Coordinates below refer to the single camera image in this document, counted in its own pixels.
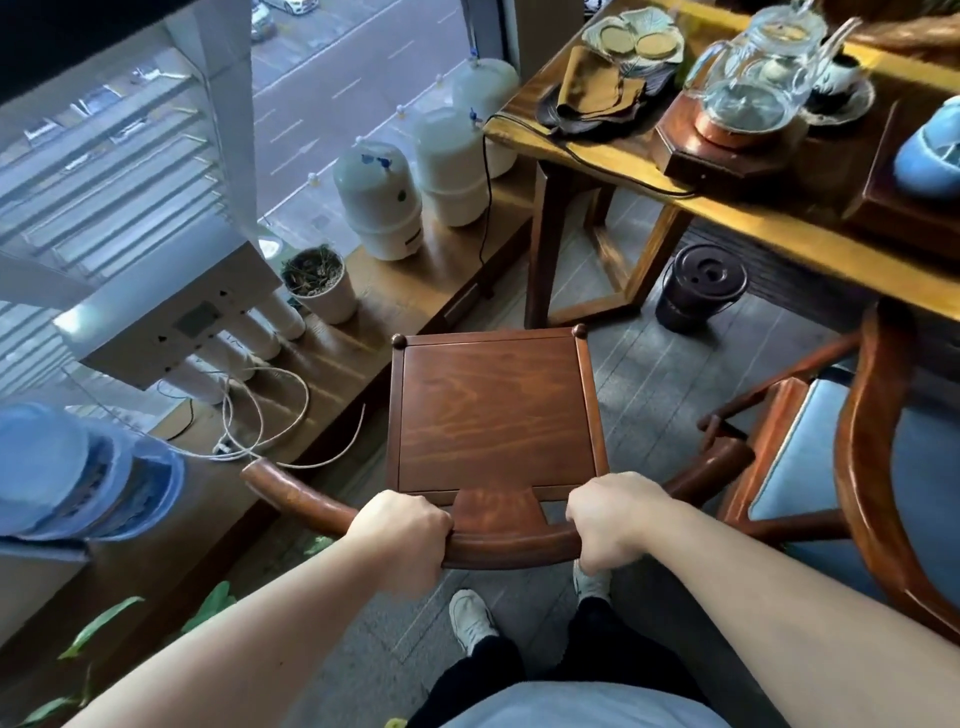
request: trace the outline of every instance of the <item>green leaf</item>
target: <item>green leaf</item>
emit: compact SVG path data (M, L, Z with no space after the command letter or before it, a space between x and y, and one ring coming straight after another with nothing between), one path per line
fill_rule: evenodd
M63 708L71 705L79 705L77 698L75 697L58 697L51 700L49 703L44 703L35 711L30 713L27 717L23 719L23 722L20 723L18 728L26 728L29 725L39 725L48 717L52 716L54 713L61 711Z
M187 632L196 629L211 617L215 617L223 612L227 607L236 604L237 597L230 593L230 583L222 581L213 588L200 605L197 614L187 620L186 624L180 628L180 633L185 635Z
M138 601L143 601L142 596L129 596L124 599L119 604L114 604L112 607L107 609L102 615L80 630L74 640L73 644L66 648L66 651L63 652L57 659L58 660L72 660L80 654L80 651L84 648L84 645L90 641L90 638L93 637L101 627L110 622L114 617L123 612L127 607L136 604Z
M333 539L329 536L318 536L313 540L313 543L303 552L304 556L316 556L318 553L323 551L325 548L333 546Z

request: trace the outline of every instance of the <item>teacup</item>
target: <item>teacup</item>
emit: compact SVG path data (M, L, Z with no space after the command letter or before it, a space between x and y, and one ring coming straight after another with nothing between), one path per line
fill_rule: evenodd
M817 114L836 113L850 101L864 76L860 61L846 53L838 53L813 84L805 106Z

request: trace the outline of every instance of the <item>coaster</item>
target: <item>coaster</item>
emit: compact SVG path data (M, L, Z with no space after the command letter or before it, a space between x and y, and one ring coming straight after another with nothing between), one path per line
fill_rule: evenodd
M677 40L666 33L651 33L636 42L636 54L651 61L661 61L673 55Z
M600 44L608 53L623 56L634 50L635 43L634 35L623 28L610 25L600 31Z

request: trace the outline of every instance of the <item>water tank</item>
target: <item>water tank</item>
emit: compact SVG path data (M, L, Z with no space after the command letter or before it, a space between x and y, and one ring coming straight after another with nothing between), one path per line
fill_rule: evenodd
M471 57L452 74L453 106L473 109L480 121L487 121L503 109L520 88L520 77L506 61ZM499 177L516 162L516 152L487 140L490 176Z
M414 125L420 191L441 224L468 225L487 209L483 132L468 111L443 107Z
M182 487L182 457L162 440L43 404L0 408L0 536L125 541Z
M393 144L357 141L333 165L333 181L347 223L367 252L400 260L423 242L420 194L410 164Z

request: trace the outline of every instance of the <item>glass teapot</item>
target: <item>glass teapot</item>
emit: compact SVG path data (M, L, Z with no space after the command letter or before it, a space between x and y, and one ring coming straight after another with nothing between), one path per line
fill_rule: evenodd
M684 91L700 101L697 131L722 146L757 143L785 127L850 33L851 18L821 45L827 23L813 0L765 8L733 40L720 40L693 64Z

